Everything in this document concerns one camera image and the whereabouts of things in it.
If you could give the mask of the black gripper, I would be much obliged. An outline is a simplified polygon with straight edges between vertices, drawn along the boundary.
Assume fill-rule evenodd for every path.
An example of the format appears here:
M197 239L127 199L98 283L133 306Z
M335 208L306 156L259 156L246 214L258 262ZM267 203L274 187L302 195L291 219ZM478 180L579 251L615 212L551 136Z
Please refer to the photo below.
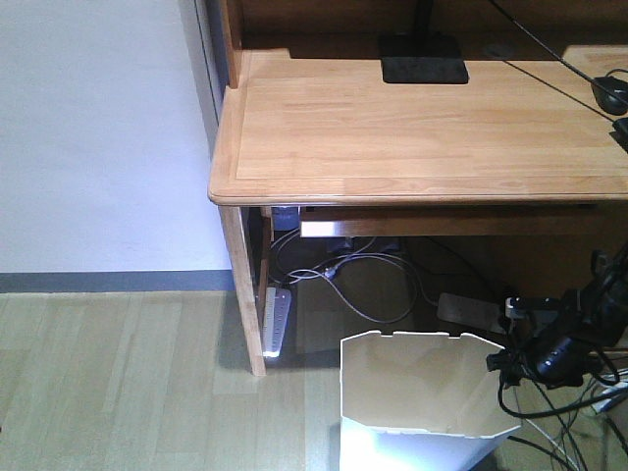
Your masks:
M499 371L499 381L505 388L519 386L523 379L543 383L537 367L540 353L536 348L505 348L486 357L489 372Z

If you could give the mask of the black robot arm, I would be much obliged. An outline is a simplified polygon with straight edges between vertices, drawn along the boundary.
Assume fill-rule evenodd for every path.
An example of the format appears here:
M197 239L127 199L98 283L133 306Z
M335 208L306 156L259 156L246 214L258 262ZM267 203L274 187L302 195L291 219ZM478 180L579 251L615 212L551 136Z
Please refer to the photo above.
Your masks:
M612 260L592 254L593 279L560 298L512 296L505 301L503 326L518 321L529 331L514 346L487 357L487 369L500 371L509 388L529 379L549 389L578 387L607 361L605 347L616 345L627 328L627 248Z

